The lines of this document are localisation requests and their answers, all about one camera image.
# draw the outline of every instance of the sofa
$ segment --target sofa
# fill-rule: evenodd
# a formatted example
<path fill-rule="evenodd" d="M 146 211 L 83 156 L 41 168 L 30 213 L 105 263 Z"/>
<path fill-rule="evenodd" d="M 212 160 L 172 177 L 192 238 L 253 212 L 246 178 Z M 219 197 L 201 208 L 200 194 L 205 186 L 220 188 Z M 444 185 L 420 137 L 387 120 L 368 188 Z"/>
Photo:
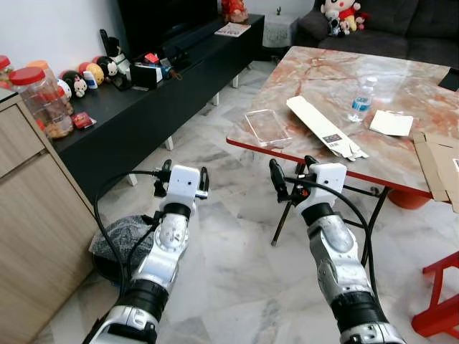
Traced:
<path fill-rule="evenodd" d="M 459 0 L 358 0 L 365 29 L 328 35 L 323 0 L 298 22 L 295 45 L 358 52 L 459 68 Z"/>

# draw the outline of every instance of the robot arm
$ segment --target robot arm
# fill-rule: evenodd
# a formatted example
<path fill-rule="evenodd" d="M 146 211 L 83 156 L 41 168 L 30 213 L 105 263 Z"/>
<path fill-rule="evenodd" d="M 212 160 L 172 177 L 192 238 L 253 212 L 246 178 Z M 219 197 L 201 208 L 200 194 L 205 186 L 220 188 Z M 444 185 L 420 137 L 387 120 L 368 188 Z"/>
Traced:
<path fill-rule="evenodd" d="M 346 167 L 317 163 L 306 157 L 309 174 L 299 179 L 314 181 L 342 191 Z M 292 201 L 308 225 L 311 253 L 316 261 L 318 283 L 338 322 L 341 344 L 405 344 L 389 324 L 373 293 L 358 257 L 355 236 L 332 210 L 336 196 L 321 189 L 294 185 L 289 195 L 282 169 L 272 159 L 271 179 L 278 201 Z"/>
<path fill-rule="evenodd" d="M 195 197 L 205 199 L 209 188 L 207 170 L 174 166 L 166 162 L 156 176 L 156 196 L 161 220 L 154 232 L 153 247 L 133 273 L 130 284 L 108 314 L 98 321 L 84 344 L 154 344 L 158 323 L 166 306 L 188 247 L 188 223 L 194 215 Z M 164 190 L 162 183 L 169 182 Z"/>

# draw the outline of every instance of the cabinet drawer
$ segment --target cabinet drawer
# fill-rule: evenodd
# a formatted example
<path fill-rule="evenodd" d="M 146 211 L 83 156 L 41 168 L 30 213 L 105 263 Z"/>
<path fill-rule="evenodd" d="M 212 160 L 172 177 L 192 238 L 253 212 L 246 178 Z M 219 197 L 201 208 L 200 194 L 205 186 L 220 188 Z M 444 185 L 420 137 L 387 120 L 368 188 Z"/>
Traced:
<path fill-rule="evenodd" d="M 0 112 L 0 178 L 43 148 L 16 105 Z"/>
<path fill-rule="evenodd" d="M 91 270 L 97 224 L 49 154 L 0 180 L 0 333 L 28 343 Z"/>

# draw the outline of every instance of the plastic water bottle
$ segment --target plastic water bottle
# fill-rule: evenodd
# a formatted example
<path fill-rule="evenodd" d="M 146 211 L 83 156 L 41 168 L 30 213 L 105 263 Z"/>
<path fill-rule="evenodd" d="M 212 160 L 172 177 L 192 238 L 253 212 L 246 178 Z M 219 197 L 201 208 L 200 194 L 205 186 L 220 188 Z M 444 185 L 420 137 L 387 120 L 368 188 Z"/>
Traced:
<path fill-rule="evenodd" d="M 352 102 L 352 111 L 347 115 L 351 122 L 361 122 L 364 120 L 366 113 L 370 110 L 373 100 L 374 85 L 378 79 L 368 77 L 365 84 L 357 91 L 356 97 Z"/>

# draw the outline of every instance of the red chair leg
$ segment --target red chair leg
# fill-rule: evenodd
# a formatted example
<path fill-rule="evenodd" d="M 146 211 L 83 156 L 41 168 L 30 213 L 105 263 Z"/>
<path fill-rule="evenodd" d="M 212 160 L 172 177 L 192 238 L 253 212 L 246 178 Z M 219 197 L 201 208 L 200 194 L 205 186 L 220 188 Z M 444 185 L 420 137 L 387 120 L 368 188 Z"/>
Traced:
<path fill-rule="evenodd" d="M 438 304 L 443 286 L 443 270 L 448 267 L 459 268 L 459 252 L 422 269 L 423 274 L 435 273 L 429 308 L 414 316 L 411 322 L 415 331 L 423 337 L 447 333 L 459 339 L 459 330 L 454 328 L 459 325 L 459 294 Z"/>
<path fill-rule="evenodd" d="M 427 274 L 429 272 L 435 272 L 438 269 L 444 270 L 448 267 L 458 267 L 459 268 L 459 252 L 453 253 L 450 256 L 439 260 L 438 262 L 429 265 L 422 269 L 423 274 Z"/>
<path fill-rule="evenodd" d="M 414 316 L 411 325 L 423 337 L 430 337 L 438 333 L 449 333 L 459 339 L 458 331 L 453 329 L 459 325 L 458 310 L 459 295 L 456 295 Z"/>

